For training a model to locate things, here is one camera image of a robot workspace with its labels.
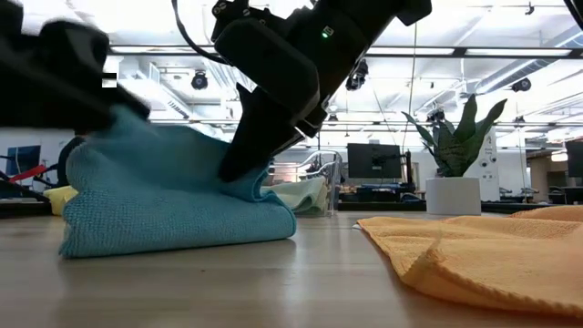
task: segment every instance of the potted plant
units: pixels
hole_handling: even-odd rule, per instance
[[[417,127],[425,147],[435,159],[442,178],[428,179],[425,183],[427,212],[437,215],[480,215],[480,182],[477,178],[464,178],[467,169],[476,161],[484,137],[500,117],[507,99],[495,104],[486,118],[476,123],[476,95],[464,106],[462,119],[457,126],[447,120],[438,121],[439,129],[432,137],[429,131],[417,124],[407,113],[407,120]]]

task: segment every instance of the security camera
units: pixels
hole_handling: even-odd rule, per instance
[[[514,92],[518,92],[518,91],[528,91],[530,90],[530,88],[532,87],[532,83],[530,83],[530,80],[528,78],[523,78],[520,81],[516,82],[515,84],[512,85],[512,91]]]
[[[427,122],[443,122],[445,120],[445,112],[443,109],[434,109],[427,114]]]
[[[366,64],[366,59],[363,59],[346,80],[346,89],[348,91],[358,90],[366,82],[366,76],[368,76],[368,64]]]
[[[197,71],[194,73],[194,78],[190,82],[192,88],[195,90],[206,89],[209,86],[209,81],[207,79],[207,73],[205,71]]]

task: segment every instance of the computer monitor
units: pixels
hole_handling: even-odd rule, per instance
[[[583,142],[569,141],[567,149],[567,169],[570,178],[583,178]]]
[[[14,176],[39,165],[40,146],[11,147],[6,155],[6,175]]]
[[[395,145],[348,144],[348,176],[357,179],[400,179],[401,149]]]

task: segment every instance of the white plant pot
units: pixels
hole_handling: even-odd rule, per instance
[[[433,178],[425,182],[427,213],[434,215],[481,215],[480,180]]]

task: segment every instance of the orange towel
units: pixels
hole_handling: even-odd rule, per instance
[[[401,281],[447,301],[583,317],[583,206],[358,223]]]

